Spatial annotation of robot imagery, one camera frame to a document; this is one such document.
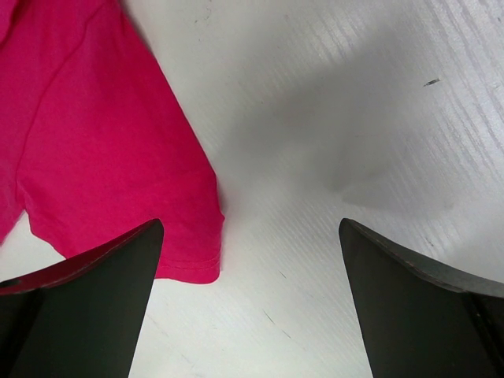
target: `shirt seam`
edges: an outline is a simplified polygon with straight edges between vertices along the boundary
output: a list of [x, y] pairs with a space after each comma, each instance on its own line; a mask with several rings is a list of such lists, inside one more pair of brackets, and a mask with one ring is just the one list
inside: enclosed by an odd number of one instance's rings
[[57, 79], [59, 76], [61, 70], [66, 66], [66, 64], [69, 62], [69, 60], [73, 57], [75, 53], [80, 49], [80, 47], [83, 45], [84, 41], [86, 40], [86, 35], [87, 35], [87, 29], [89, 27], [89, 23], [98, 15], [100, 10], [107, 4], [107, 2], [103, 2], [97, 9], [93, 11], [93, 13], [84, 21], [84, 30], [83, 33], [80, 37], [79, 42], [66, 54], [66, 56], [63, 58], [63, 61], [61, 64], [54, 70], [52, 73], [51, 77], [49, 78], [49, 82], [46, 84], [46, 86], [42, 90], [42, 94], [40, 95], [40, 99], [37, 102], [37, 105], [35, 107], [35, 112], [33, 114], [33, 117], [30, 122], [30, 126], [28, 127], [28, 132], [26, 133], [26, 137], [24, 139], [23, 147], [21, 149], [21, 155], [19, 158], [19, 161], [17, 162], [16, 165], [16, 171], [14, 174], [14, 183], [15, 183], [15, 195], [16, 199], [19, 203], [19, 183], [18, 183], [18, 176], [19, 176], [19, 169], [21, 166], [21, 162], [23, 161], [24, 154], [26, 152], [26, 147], [28, 145], [28, 140], [30, 138], [30, 134], [32, 133], [33, 125], [35, 124], [37, 120], [37, 116], [39, 115], [39, 110], [40, 106], [42, 105], [43, 99], [46, 97], [46, 94], [51, 87], [51, 85], [54, 83], [54, 81]]

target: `garment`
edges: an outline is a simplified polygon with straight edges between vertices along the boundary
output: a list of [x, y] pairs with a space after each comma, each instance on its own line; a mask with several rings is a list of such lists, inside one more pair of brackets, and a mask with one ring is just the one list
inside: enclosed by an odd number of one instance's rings
[[159, 218], [157, 278], [219, 275], [217, 179], [117, 0], [0, 2], [0, 242], [23, 210], [66, 258]]

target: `white surface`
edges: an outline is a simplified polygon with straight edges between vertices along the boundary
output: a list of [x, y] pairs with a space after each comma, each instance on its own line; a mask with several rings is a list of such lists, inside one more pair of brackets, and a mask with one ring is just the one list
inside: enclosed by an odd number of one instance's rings
[[[130, 6], [227, 215], [217, 283], [155, 283], [131, 377], [369, 378], [342, 217], [504, 281], [500, 1]], [[0, 279], [58, 259], [24, 218]]]

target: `cloth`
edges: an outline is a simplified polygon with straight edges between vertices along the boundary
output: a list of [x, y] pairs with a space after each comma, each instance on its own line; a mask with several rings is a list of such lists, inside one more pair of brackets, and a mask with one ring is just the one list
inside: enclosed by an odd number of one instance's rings
[[0, 104], [0, 242], [23, 210], [66, 258], [159, 218], [156, 277], [218, 277], [217, 179], [116, 0], [0, 2]]

